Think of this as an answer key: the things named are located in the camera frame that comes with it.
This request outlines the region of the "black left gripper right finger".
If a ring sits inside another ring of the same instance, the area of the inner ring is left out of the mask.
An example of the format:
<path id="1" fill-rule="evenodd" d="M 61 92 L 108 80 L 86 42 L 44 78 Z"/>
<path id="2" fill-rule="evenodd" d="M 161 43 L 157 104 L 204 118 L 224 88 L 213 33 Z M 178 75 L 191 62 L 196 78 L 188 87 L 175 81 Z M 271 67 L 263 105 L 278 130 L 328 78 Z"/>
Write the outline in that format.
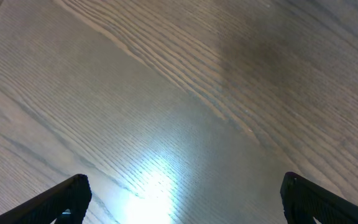
<path id="1" fill-rule="evenodd" d="M 290 224 L 358 223 L 357 205 L 294 172 L 285 174 L 280 195 Z"/>

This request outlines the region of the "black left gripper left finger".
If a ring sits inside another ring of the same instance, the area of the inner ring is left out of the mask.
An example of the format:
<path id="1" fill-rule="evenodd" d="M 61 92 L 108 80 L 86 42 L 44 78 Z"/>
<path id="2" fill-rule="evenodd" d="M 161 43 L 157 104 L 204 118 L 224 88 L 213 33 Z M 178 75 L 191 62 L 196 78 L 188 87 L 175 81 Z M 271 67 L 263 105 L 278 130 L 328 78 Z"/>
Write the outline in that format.
<path id="1" fill-rule="evenodd" d="M 92 193 L 88 177 L 76 174 L 0 215 L 0 223 L 81 224 Z"/>

